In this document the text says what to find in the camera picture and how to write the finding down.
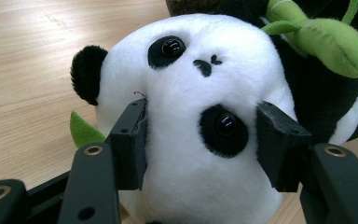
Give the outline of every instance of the black plush body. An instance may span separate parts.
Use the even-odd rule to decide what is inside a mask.
[[[338,20],[345,14],[349,3],[338,0],[295,2],[310,18]],[[222,0],[215,14],[231,15],[263,27],[265,22],[262,18],[267,4],[268,0]],[[352,26],[358,29],[358,13]],[[358,100],[358,78],[340,76],[327,69],[317,58],[300,55],[281,36],[271,38],[280,53],[286,79],[295,99],[298,122],[312,133],[313,143],[341,144],[357,138],[358,118],[351,117],[353,112],[349,111]],[[339,123],[347,114],[350,123]],[[352,129],[351,134],[339,133],[342,129]],[[335,133],[342,136],[333,139]]]

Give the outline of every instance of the panda plush toy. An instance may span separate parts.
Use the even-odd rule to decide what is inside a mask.
[[[85,47],[72,79],[105,135],[129,103],[147,99],[143,189],[119,193],[137,223],[256,224],[278,208],[281,194],[256,157],[256,107],[265,101],[296,115],[261,29],[223,15],[168,18],[109,52]]]

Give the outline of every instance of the plastic eye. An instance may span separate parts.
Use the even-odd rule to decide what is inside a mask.
[[[228,113],[223,112],[217,119],[216,130],[220,135],[230,136],[235,133],[237,129],[237,120]]]
[[[205,146],[223,158],[235,157],[248,142],[245,124],[221,105],[214,105],[202,112],[200,135]]]
[[[185,51],[185,45],[179,39],[168,39],[161,47],[161,52],[167,57],[181,55]]]
[[[185,50],[186,45],[181,38],[174,35],[164,36],[149,47],[147,61],[151,68],[160,70],[174,63]]]

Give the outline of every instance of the wooden table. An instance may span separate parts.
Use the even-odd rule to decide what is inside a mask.
[[[72,110],[96,123],[72,90],[73,56],[113,47],[130,32],[169,17],[163,0],[0,1],[0,179],[31,189],[70,169]],[[358,155],[358,140],[346,145]],[[270,223],[304,223],[297,194]]]

